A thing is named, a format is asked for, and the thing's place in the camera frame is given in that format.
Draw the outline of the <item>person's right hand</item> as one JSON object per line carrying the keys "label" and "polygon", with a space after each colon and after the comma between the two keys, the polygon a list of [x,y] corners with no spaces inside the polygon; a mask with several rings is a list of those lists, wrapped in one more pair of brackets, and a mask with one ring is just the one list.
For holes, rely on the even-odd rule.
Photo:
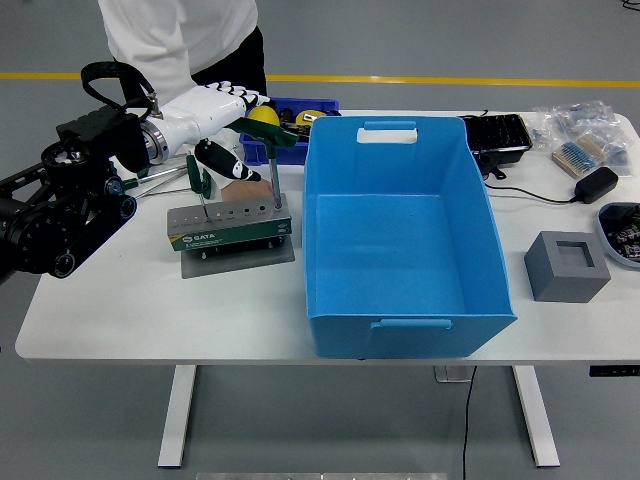
{"label": "person's right hand", "polygon": [[266,197],[273,195],[272,184],[267,180],[243,181],[233,180],[221,190],[223,201],[240,201],[250,198]]}

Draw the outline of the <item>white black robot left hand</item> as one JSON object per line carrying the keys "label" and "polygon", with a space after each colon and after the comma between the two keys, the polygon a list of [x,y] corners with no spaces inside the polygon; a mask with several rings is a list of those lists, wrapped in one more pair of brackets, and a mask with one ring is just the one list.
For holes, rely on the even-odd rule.
{"label": "white black robot left hand", "polygon": [[184,145],[194,147],[197,161],[229,180],[259,182],[237,156],[213,140],[231,123],[255,106],[270,101],[266,95],[229,82],[195,86],[160,108],[160,118],[147,119],[150,139],[149,160],[160,164],[174,156]]}

